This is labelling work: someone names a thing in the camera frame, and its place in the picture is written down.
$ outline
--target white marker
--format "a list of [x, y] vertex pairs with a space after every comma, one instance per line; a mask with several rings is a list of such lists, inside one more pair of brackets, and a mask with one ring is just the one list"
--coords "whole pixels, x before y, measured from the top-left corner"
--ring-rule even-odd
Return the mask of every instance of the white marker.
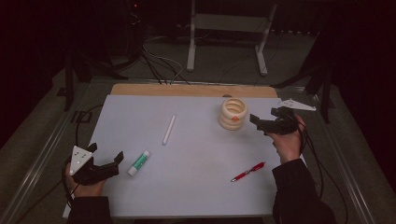
[[163, 145], [164, 145], [164, 146], [166, 145], [166, 142], [168, 141], [169, 134], [171, 133], [172, 127], [173, 127], [173, 125], [174, 125], [174, 123], [175, 123], [175, 119], [176, 119], [176, 115], [174, 115], [174, 116], [172, 117], [171, 123], [169, 124], [169, 127], [168, 127], [168, 130], [166, 130], [165, 138], [163, 139]]

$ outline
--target white tabletop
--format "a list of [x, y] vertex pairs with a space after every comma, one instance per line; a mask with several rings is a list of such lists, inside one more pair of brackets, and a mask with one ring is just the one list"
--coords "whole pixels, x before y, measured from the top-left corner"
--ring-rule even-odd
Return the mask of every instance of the white tabletop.
[[[245, 124], [227, 131], [218, 122], [225, 98], [108, 95], [92, 136], [94, 164], [112, 162], [123, 151], [120, 174], [103, 194], [113, 217], [239, 217], [272, 214], [276, 195], [272, 169], [279, 157], [272, 140], [248, 121], [249, 113], [274, 119], [278, 98], [240, 98]], [[173, 115], [175, 125], [162, 145]], [[148, 161], [133, 177], [127, 170], [145, 150]], [[236, 182], [233, 177], [265, 161]], [[68, 216], [66, 206], [64, 217]]]

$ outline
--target person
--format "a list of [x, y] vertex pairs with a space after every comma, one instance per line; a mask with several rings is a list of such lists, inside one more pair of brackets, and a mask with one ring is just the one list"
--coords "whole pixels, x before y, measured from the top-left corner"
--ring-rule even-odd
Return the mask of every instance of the person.
[[[296, 116], [300, 130], [304, 121]], [[336, 223], [332, 209], [317, 195], [315, 182], [304, 162], [300, 159], [302, 137], [298, 131], [285, 135], [267, 133], [274, 143], [280, 158], [280, 165], [273, 170], [276, 180], [276, 200], [273, 217], [277, 224], [295, 223]], [[105, 181], [90, 186], [78, 186], [68, 173], [66, 177], [71, 189], [75, 189], [75, 199], [67, 219], [68, 224], [111, 224], [108, 198], [102, 196]]]

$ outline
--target gray floor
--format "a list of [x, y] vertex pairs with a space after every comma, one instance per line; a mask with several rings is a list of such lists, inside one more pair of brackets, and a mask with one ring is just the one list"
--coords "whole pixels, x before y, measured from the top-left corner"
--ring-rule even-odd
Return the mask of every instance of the gray floor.
[[[199, 41], [195, 70], [193, 72], [183, 70], [181, 75], [194, 84], [263, 86], [276, 84], [299, 71], [314, 41], [315, 38], [311, 36], [271, 34], [264, 49], [264, 58], [267, 60], [269, 71], [267, 77], [259, 75], [252, 43], [216, 46]], [[185, 69], [188, 38], [181, 37], [177, 40], [164, 37], [153, 38], [147, 41], [145, 46], [151, 53], [176, 61]], [[178, 65], [173, 62], [169, 63], [179, 71]], [[156, 67], [163, 76], [166, 76], [169, 83], [174, 74], [159, 65]], [[125, 82], [157, 82], [148, 67], [141, 62], [122, 71], [121, 74], [129, 77], [129, 80]], [[306, 81], [307, 79], [304, 79], [285, 90], [278, 90], [278, 95], [282, 99], [292, 97], [302, 103], [318, 105], [318, 97], [308, 96], [304, 94], [302, 88], [299, 88], [303, 87]], [[118, 81], [95, 72], [91, 83], [77, 84], [76, 100], [69, 113], [63, 112], [64, 98], [56, 96], [59, 88], [64, 86], [64, 71], [58, 74], [53, 82], [52, 90], [0, 151], [0, 212], [2, 218], [5, 218], [0, 220], [7, 220], [7, 218], [16, 220], [60, 180], [62, 163], [75, 144], [77, 124], [71, 121], [74, 112], [102, 104], [113, 84]], [[307, 123], [318, 156], [332, 174], [334, 182], [346, 199], [348, 223], [396, 223], [395, 195], [336, 87], [332, 87], [331, 99], [330, 124], [325, 124], [319, 113], [299, 112], [299, 114]], [[99, 114], [100, 108], [93, 110], [92, 121], [80, 125], [78, 132], [80, 145], [84, 146], [89, 143]], [[36, 158], [43, 158], [40, 156], [43, 154], [47, 156], [44, 157], [45, 162], [40, 164]], [[319, 173], [312, 152], [306, 150], [304, 157], [313, 177], [319, 183]], [[324, 176], [324, 181], [323, 201], [333, 209], [338, 222], [344, 223], [346, 209], [340, 194], [327, 175]], [[65, 223], [65, 219], [62, 218], [64, 207], [64, 192], [61, 187], [58, 187], [30, 211], [21, 223]], [[135, 223], [178, 221], [178, 219], [137, 220]], [[217, 224], [225, 222], [273, 223], [270, 217], [185, 221]], [[116, 219], [115, 222], [132, 223], [133, 221]]]

